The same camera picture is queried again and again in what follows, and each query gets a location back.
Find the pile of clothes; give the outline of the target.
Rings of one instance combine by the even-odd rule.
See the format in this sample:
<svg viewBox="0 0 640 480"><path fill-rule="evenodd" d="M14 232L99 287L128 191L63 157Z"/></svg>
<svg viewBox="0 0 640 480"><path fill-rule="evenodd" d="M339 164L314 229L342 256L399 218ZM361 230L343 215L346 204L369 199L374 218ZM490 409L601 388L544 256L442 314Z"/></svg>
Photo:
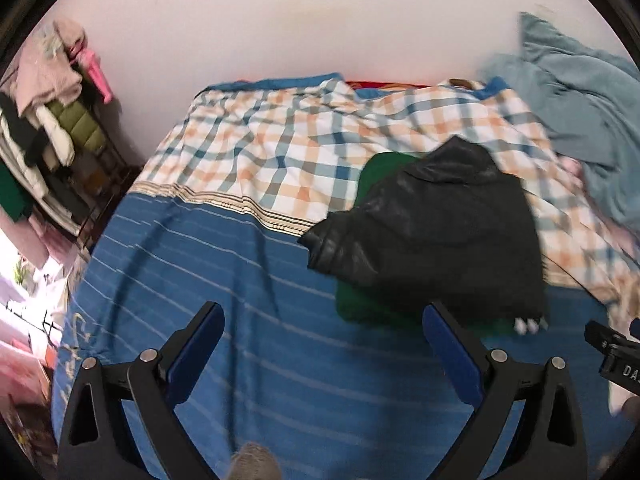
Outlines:
<svg viewBox="0 0 640 480"><path fill-rule="evenodd" d="M42 214L94 243L134 176L100 118L113 101L81 25L56 18L26 39L1 85L1 208L11 220Z"/></svg>

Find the blue striped bed sheet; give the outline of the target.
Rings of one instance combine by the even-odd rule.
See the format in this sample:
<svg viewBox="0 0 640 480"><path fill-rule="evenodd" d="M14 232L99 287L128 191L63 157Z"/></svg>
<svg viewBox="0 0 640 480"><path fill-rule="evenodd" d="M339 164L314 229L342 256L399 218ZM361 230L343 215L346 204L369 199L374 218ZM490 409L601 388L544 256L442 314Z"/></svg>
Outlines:
<svg viewBox="0 0 640 480"><path fill-rule="evenodd" d="M525 362L562 356L590 463L632 423L610 410L582 332L631 304L639 270L559 163L539 120L503 81L399 92L337 74L218 84L198 94L113 214L70 300L52 387L63 426L81 363L160 348L207 301L224 332L177 414L214 471L244 443L289 479L422 479L469 418L419 326L350 324L334 278L310 270L299 237L352 206L385 154L423 155L451 138L486 148L532 207L548 283L548 327L488 333Z"/></svg>

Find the light blue quilt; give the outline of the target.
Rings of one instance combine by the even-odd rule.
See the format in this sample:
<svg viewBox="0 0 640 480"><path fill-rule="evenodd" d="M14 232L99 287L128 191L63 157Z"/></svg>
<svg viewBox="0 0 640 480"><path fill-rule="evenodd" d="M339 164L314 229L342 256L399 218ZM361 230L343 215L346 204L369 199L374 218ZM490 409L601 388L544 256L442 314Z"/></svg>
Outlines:
<svg viewBox="0 0 640 480"><path fill-rule="evenodd" d="M520 14L519 54L496 54L480 69L502 78L547 129L553 149L578 160L600 211L639 229L639 70L634 63Z"/></svg>

